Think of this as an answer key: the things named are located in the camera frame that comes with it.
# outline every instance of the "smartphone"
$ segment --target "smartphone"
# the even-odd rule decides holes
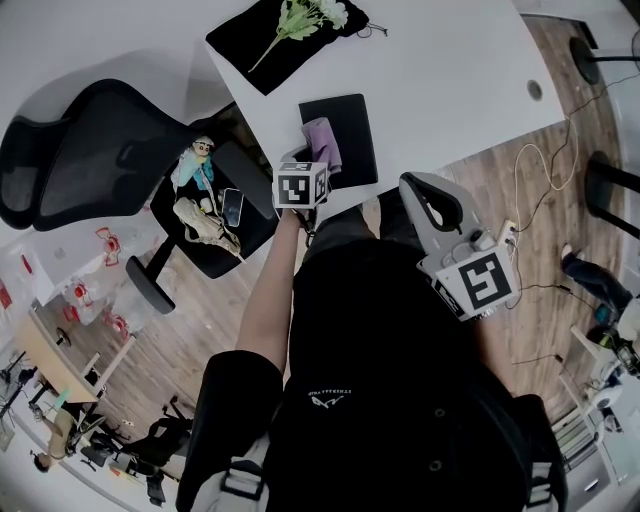
[[[222,193],[222,218],[224,223],[232,228],[240,225],[240,213],[244,194],[237,188],[225,188]]]

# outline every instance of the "shoe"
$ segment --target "shoe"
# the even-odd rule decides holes
[[[573,247],[571,247],[571,244],[564,244],[564,247],[562,248],[562,252],[560,253],[560,259],[561,260],[565,259],[572,252],[573,252]]]

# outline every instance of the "white flower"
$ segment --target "white flower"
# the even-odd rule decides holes
[[[324,14],[335,30],[343,28],[347,24],[349,13],[342,2],[336,0],[311,0],[318,5],[322,14]]]

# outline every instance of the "black bag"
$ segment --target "black bag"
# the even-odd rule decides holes
[[[338,37],[349,37],[367,26],[367,15],[349,0],[344,3],[349,19],[344,28],[334,30],[325,22],[302,41],[280,41],[251,73],[249,70],[273,42],[282,0],[260,0],[242,14],[223,23],[207,35],[207,42],[265,96],[289,78],[309,58]]]

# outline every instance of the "wooden table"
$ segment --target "wooden table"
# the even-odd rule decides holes
[[[96,402],[96,393],[84,375],[69,361],[56,345],[35,313],[29,314],[16,333],[18,348],[27,353],[33,366],[58,393],[69,390],[66,401],[70,403]]]

